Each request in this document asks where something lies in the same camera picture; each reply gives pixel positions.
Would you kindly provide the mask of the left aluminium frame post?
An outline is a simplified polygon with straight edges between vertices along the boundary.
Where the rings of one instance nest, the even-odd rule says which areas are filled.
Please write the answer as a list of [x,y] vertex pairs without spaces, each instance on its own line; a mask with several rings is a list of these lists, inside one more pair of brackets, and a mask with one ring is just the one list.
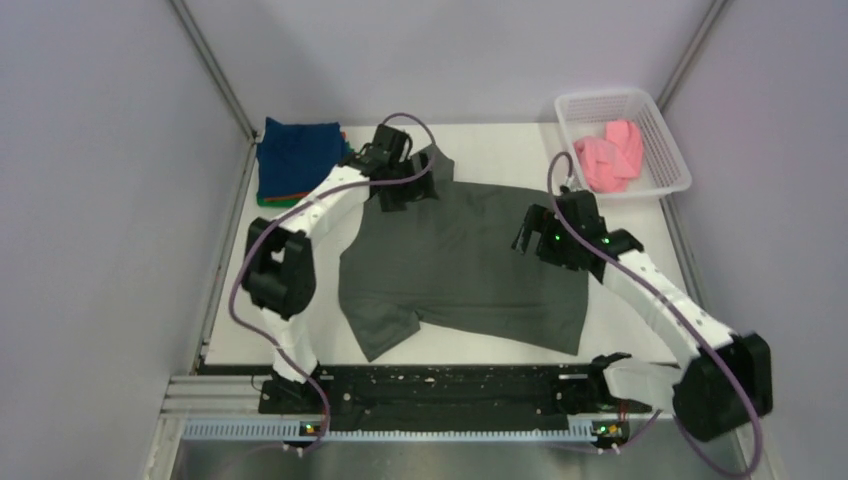
[[224,102],[228,112],[236,122],[239,130],[249,139],[254,140],[257,130],[250,121],[248,114],[237,98],[226,73],[221,67],[211,45],[204,35],[188,3],[184,0],[167,0],[166,3],[175,14],[189,43],[198,55],[202,67],[213,86]]

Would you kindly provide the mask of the white plastic basket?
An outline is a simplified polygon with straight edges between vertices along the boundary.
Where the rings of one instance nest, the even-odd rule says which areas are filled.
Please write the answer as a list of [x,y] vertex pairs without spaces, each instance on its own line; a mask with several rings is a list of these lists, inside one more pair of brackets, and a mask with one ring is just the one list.
[[692,176],[653,98],[636,88],[564,94],[554,101],[568,177],[603,200],[661,198]]

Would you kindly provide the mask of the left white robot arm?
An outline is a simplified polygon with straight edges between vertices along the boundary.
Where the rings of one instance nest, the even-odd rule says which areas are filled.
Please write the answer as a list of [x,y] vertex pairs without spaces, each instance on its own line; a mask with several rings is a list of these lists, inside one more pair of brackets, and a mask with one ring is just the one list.
[[299,317],[317,290],[315,248],[370,200],[395,213],[436,198],[434,165],[433,153],[415,151],[409,134],[382,123],[371,141],[345,154],[294,207],[250,224],[236,283],[266,321],[261,334],[274,350],[274,374],[286,382],[283,401],[295,412],[314,410],[321,397],[320,386],[309,379],[318,360]]

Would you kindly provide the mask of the pink t-shirt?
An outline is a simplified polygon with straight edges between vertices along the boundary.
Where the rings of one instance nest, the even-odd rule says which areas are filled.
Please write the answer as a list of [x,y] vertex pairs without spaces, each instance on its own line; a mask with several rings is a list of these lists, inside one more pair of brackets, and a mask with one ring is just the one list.
[[633,121],[607,122],[603,136],[581,137],[574,149],[586,183],[597,193],[622,193],[642,173],[643,136]]

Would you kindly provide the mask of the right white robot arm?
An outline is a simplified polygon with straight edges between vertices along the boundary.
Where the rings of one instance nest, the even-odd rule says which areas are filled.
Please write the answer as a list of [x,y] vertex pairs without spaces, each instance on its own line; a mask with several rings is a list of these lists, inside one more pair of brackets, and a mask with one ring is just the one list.
[[673,354],[662,366],[627,354],[600,359],[601,375],[586,385],[589,404],[612,412],[635,400],[673,413],[693,439],[708,442],[750,425],[763,441],[763,417],[773,410],[772,355],[757,333],[739,334],[702,309],[655,265],[624,229],[608,230],[595,196],[564,190],[525,214],[513,249],[551,265],[592,275],[624,300]]

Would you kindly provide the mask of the dark grey t-shirt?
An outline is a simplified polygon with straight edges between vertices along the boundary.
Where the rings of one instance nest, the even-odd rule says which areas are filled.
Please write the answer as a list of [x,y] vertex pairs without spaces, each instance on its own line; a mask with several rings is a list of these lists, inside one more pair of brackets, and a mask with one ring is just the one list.
[[338,300],[365,357],[375,360],[431,324],[576,354],[589,279],[511,247],[545,192],[459,182],[435,147],[435,196],[385,212],[363,206],[341,254]]

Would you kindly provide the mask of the right aluminium frame post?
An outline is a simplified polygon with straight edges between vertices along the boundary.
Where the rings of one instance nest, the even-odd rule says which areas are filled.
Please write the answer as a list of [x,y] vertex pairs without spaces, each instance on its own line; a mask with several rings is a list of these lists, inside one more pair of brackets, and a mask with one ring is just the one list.
[[714,0],[710,2],[703,19],[685,47],[683,54],[675,64],[662,91],[656,98],[656,104],[661,113],[665,113],[670,107],[684,81],[696,65],[715,29],[733,4],[733,0]]

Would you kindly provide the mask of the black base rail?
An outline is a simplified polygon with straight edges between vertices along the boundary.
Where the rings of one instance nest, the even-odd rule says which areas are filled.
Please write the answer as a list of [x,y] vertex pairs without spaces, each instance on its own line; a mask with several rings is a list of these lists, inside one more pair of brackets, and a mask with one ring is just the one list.
[[576,365],[326,365],[312,384],[277,374],[258,411],[330,414],[333,432],[529,432],[564,430],[575,415],[614,419],[649,406],[613,398],[600,370]]

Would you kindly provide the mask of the folded green t-shirt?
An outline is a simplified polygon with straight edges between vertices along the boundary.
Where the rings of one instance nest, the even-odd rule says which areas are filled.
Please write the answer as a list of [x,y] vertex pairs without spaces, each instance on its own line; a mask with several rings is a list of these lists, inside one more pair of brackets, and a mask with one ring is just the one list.
[[256,202],[259,207],[262,208],[291,208],[295,206],[303,197],[304,193],[285,195],[285,196],[262,196],[259,193],[256,194]]

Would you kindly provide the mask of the aluminium frame post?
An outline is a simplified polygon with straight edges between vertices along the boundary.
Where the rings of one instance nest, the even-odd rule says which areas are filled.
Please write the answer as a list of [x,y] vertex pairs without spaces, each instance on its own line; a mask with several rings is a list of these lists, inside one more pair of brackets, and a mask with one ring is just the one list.
[[198,55],[202,67],[213,86],[224,102],[228,112],[236,122],[239,130],[249,139],[254,140],[257,130],[250,121],[248,114],[237,98],[226,73],[221,67],[211,45],[204,35],[188,3],[184,0],[167,0],[166,3],[175,14],[189,43]]
[[670,107],[684,81],[696,65],[715,29],[733,4],[733,0],[714,0],[710,2],[703,19],[685,47],[683,54],[675,64],[662,91],[656,98],[656,104],[661,113],[665,113]]

